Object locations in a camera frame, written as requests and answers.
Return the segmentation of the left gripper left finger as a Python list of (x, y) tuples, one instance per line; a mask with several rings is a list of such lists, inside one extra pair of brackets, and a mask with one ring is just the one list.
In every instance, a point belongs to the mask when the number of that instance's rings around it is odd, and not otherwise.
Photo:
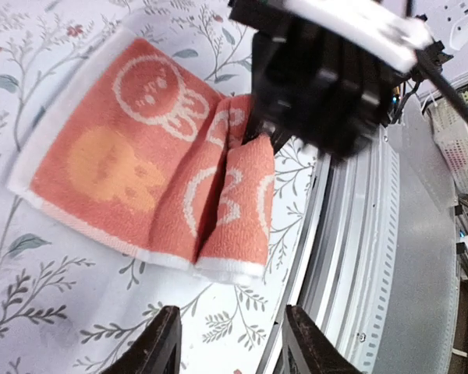
[(166, 305), (130, 348), (103, 374), (177, 374), (180, 369), (180, 309)]

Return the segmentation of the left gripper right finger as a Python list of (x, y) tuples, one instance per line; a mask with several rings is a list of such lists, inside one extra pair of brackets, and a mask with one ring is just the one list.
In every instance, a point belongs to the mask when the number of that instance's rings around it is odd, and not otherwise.
[(283, 373), (360, 374), (298, 305), (287, 305), (282, 323)]

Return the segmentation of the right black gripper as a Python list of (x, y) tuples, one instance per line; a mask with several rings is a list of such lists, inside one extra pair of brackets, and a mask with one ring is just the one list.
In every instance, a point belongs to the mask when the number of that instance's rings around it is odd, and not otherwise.
[(242, 144), (293, 137), (337, 158), (368, 146), (388, 124), (394, 70), (344, 37), (266, 1), (229, 2), (230, 19), (255, 29), (251, 109)]

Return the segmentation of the orange bunny towel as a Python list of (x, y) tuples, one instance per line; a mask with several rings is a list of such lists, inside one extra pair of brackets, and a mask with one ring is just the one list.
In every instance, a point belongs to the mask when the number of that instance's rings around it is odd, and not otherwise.
[(145, 263), (247, 284), (268, 259), (275, 158), (226, 97), (126, 28), (75, 73), (12, 168), (9, 189)]

